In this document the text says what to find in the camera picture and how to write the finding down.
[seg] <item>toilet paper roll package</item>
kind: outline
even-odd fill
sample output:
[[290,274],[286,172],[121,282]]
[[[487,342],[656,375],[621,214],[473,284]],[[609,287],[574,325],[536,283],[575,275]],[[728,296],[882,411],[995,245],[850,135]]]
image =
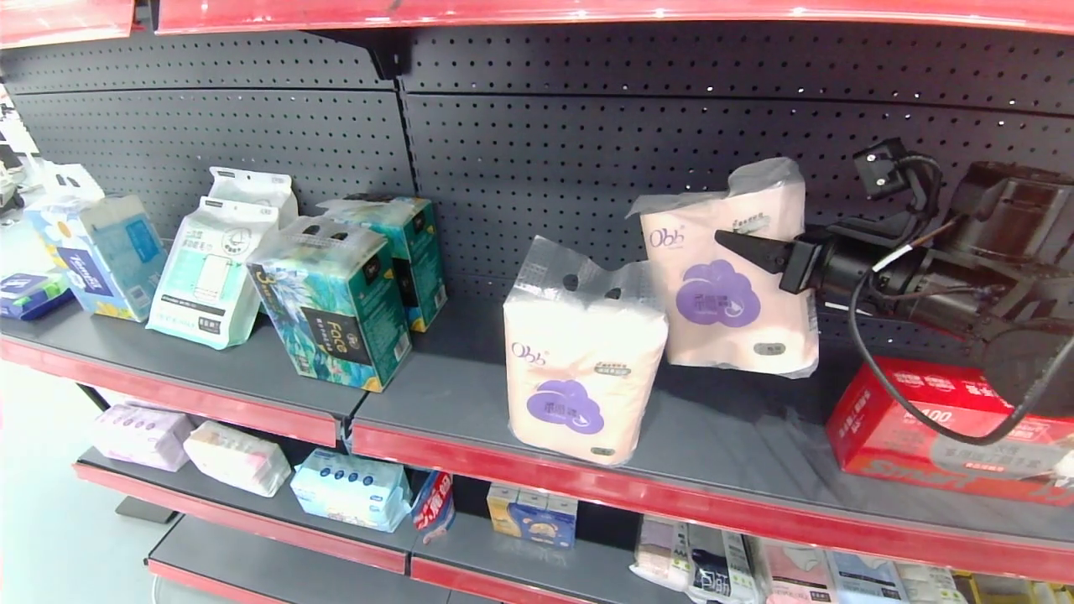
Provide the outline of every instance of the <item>toilet paper roll package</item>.
[[261,497],[273,497],[291,466],[276,443],[206,421],[183,443],[198,470],[209,478]]
[[667,339],[649,271],[605,271],[534,238],[504,302],[516,437],[603,465],[630,458]]
[[108,459],[175,472],[190,460],[183,443],[191,430],[182,413],[114,405],[93,421],[90,440]]
[[727,230],[789,241],[804,228],[806,184],[790,159],[731,173],[729,190],[642,196],[645,250],[668,310],[672,364],[807,377],[818,360],[812,291],[788,293],[773,275],[720,245]]

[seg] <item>purple cloud logo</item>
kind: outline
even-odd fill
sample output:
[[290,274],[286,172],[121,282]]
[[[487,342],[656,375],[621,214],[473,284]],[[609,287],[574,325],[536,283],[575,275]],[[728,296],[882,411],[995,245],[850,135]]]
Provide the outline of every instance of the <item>purple cloud logo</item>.
[[760,316],[760,299],[753,292],[750,279],[736,273],[726,260],[694,264],[682,278],[674,303],[691,322],[745,327]]
[[549,379],[541,384],[526,401],[526,408],[541,421],[562,423],[579,434],[596,434],[604,428],[600,406],[574,379]]

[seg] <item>pink tissue package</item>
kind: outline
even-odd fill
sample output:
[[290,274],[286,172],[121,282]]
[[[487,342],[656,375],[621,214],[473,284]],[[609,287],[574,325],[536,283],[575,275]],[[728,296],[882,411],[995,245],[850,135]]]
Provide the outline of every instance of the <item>pink tissue package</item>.
[[97,418],[90,437],[108,459],[175,472],[190,461],[183,442],[192,430],[182,413],[116,405]]

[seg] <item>red box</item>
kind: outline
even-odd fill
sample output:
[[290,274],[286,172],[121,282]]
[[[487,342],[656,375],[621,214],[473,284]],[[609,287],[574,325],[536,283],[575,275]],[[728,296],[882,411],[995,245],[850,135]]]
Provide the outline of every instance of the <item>red box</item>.
[[[911,403],[957,432],[985,434],[1013,411],[977,370],[876,362]],[[862,365],[827,431],[845,472],[1048,505],[1074,503],[1074,418],[1031,415],[995,445],[964,445],[906,413]]]

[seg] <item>store shelf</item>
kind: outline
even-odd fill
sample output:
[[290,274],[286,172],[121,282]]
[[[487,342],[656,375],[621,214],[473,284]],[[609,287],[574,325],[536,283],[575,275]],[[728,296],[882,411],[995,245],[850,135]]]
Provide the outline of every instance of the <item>store shelf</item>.
[[1074,31],[1074,8],[1033,0],[162,0],[158,33],[659,20],[844,20]]
[[0,357],[160,405],[334,446],[365,392],[302,377],[260,317],[250,340],[217,351],[71,303],[35,321],[0,319]]
[[447,536],[415,545],[410,576],[504,602],[534,604],[679,604],[681,593],[634,575],[634,552],[578,541],[556,549],[492,530],[488,518],[460,514]]
[[821,547],[1074,580],[1074,508],[842,473],[823,421],[860,361],[824,346],[804,380],[661,369],[634,458],[607,469],[508,429],[502,313],[448,304],[352,422],[355,452]]
[[438,587],[186,516],[149,552],[149,571],[250,604],[446,604]]
[[0,48],[127,38],[134,0],[0,0]]
[[214,480],[193,463],[171,473],[113,461],[90,449],[74,470],[84,480],[202,520],[398,574],[406,573],[417,537],[410,523],[382,533],[311,516],[287,485],[276,497],[263,498]]

